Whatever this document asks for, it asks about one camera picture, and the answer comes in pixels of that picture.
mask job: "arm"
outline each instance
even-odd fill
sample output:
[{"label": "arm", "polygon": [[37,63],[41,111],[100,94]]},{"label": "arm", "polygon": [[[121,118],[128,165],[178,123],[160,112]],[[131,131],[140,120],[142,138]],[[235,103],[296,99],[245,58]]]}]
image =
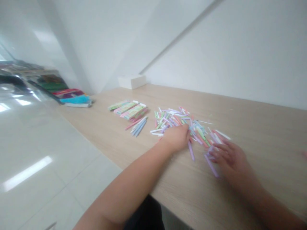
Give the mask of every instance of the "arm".
[{"label": "arm", "polygon": [[167,129],[154,147],[129,165],[98,196],[74,230],[123,229],[152,191],[171,155],[187,145],[188,130],[188,125]]},{"label": "arm", "polygon": [[210,154],[218,163],[226,179],[253,207],[256,215],[269,229],[306,229],[306,224],[278,202],[260,184],[244,151],[234,143],[214,144],[219,151]]}]

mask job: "white floor tile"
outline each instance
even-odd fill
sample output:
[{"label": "white floor tile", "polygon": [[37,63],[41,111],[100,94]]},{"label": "white floor tile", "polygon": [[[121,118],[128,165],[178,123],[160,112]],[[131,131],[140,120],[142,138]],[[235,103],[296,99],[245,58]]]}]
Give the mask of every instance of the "white floor tile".
[{"label": "white floor tile", "polygon": [[119,167],[101,155],[68,184],[67,188],[81,206],[87,209],[120,173]]},{"label": "white floor tile", "polygon": [[[57,113],[56,102],[39,98],[0,89],[1,230],[44,230],[55,221],[56,230],[71,229],[121,172]],[[52,162],[5,192],[8,179],[44,157]]]},{"label": "white floor tile", "polygon": [[63,189],[20,230],[44,230],[55,222],[56,230],[70,230],[84,211],[72,194],[67,189]]},{"label": "white floor tile", "polygon": [[21,227],[63,188],[50,165],[8,192],[0,193],[0,229]]}]

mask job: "person's right hand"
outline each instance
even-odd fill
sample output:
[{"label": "person's right hand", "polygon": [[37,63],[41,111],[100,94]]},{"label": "person's right hand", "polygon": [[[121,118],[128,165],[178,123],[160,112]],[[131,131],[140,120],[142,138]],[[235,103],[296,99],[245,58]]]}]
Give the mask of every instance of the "person's right hand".
[{"label": "person's right hand", "polygon": [[257,179],[252,167],[246,159],[244,151],[236,144],[224,141],[225,144],[214,144],[219,151],[209,152],[219,164],[231,186],[248,200],[255,199],[262,191],[262,185]]}]

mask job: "white paper straw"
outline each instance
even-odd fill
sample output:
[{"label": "white paper straw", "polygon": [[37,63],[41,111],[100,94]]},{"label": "white paper straw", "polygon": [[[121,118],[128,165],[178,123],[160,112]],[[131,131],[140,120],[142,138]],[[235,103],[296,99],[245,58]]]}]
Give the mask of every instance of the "white paper straw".
[{"label": "white paper straw", "polygon": [[150,133],[159,132],[159,131],[161,131],[161,130],[163,130],[163,129],[155,129],[155,130],[150,131]]},{"label": "white paper straw", "polygon": [[231,138],[229,136],[227,136],[226,134],[223,134],[222,132],[218,131],[217,129],[215,131],[217,131],[219,134],[221,134],[226,139],[231,140]]},{"label": "white paper straw", "polygon": [[213,123],[209,123],[209,122],[205,122],[205,121],[200,121],[198,120],[199,122],[203,122],[203,123],[206,123],[206,124],[210,124],[210,125],[213,125]]},{"label": "white paper straw", "polygon": [[152,135],[163,136],[163,134],[156,134],[156,133],[152,133]]},{"label": "white paper straw", "polygon": [[216,138],[216,140],[218,141],[219,144],[223,144],[223,143],[221,142],[221,140],[219,139],[219,137],[217,136],[216,133],[214,133],[214,136],[215,136],[215,138]]}]

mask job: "wooden table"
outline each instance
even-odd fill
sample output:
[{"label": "wooden table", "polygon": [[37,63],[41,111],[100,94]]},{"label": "wooden table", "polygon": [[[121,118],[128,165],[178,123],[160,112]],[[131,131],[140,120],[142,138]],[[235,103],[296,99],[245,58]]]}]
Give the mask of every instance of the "wooden table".
[{"label": "wooden table", "polygon": [[[92,108],[60,108],[64,117],[122,169],[158,140],[154,110],[178,106],[196,119],[209,121],[246,152],[263,186],[296,214],[307,210],[307,111],[231,97],[147,84],[135,90],[117,88],[93,96]],[[149,119],[135,138],[130,124],[107,107],[124,99],[145,103]],[[205,149],[193,144],[174,156],[152,192],[161,204],[193,229],[261,229],[262,226],[223,179],[216,179]]]}]

